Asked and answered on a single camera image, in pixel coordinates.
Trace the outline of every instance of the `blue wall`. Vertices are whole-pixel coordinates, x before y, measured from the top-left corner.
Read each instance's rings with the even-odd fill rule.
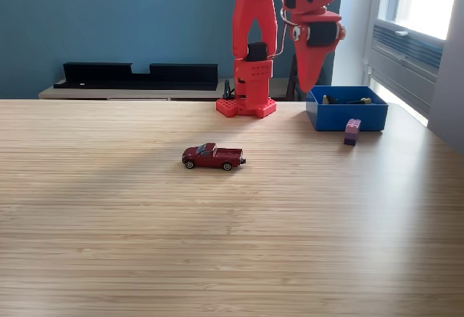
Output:
[[[0,98],[37,98],[63,77],[64,62],[133,62],[136,72],[152,62],[218,63],[231,77],[234,2],[0,0]],[[254,26],[251,41],[259,38]],[[287,36],[275,77],[289,76],[293,53]]]

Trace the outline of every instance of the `black tray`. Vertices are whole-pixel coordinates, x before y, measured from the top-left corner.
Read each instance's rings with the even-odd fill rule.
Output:
[[[66,81],[54,88],[216,91],[218,65],[152,64],[149,74],[131,63],[65,63]]]

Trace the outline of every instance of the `toy car wheel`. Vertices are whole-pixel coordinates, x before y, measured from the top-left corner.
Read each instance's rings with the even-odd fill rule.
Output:
[[[229,162],[226,162],[226,163],[223,165],[223,168],[224,168],[224,170],[231,170],[231,169],[232,169],[232,165],[231,165]]]

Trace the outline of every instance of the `purple lego brick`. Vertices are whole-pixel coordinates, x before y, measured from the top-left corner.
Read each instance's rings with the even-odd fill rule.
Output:
[[[356,147],[356,141],[354,139],[345,139],[344,142],[345,145],[351,145],[353,147]]]
[[[353,139],[357,141],[357,139],[360,137],[358,133],[345,133],[345,139]]]
[[[361,127],[361,120],[351,119],[348,121],[347,129],[345,132],[347,133],[359,133]]]

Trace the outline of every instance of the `red perforated base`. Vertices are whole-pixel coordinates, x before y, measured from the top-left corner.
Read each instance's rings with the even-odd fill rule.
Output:
[[[254,115],[257,118],[263,119],[277,110],[277,103],[273,99],[269,99],[264,107],[256,110],[240,110],[239,104],[235,99],[219,99],[216,102],[216,110],[227,118],[233,118],[237,115]]]
[[[227,118],[233,118],[239,113],[239,105],[235,99],[219,99],[216,101],[216,110]]]

